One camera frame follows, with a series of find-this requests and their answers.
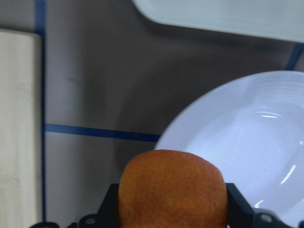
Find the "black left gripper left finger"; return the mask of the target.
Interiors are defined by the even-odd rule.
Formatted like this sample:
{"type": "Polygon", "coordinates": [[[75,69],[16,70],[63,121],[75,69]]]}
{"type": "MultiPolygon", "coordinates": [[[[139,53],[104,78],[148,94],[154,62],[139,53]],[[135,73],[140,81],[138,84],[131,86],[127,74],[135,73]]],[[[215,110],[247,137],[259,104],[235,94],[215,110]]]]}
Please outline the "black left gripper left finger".
{"type": "Polygon", "coordinates": [[[118,228],[118,189],[118,183],[111,184],[99,210],[72,222],[67,228],[118,228]]]}

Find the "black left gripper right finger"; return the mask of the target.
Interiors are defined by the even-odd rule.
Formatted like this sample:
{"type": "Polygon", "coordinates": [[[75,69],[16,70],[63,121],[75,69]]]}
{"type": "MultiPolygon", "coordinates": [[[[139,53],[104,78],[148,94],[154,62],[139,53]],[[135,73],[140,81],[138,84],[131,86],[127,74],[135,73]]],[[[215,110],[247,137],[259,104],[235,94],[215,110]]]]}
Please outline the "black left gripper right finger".
{"type": "Polygon", "coordinates": [[[274,212],[254,209],[233,183],[226,183],[229,228],[288,228],[274,212]]]}

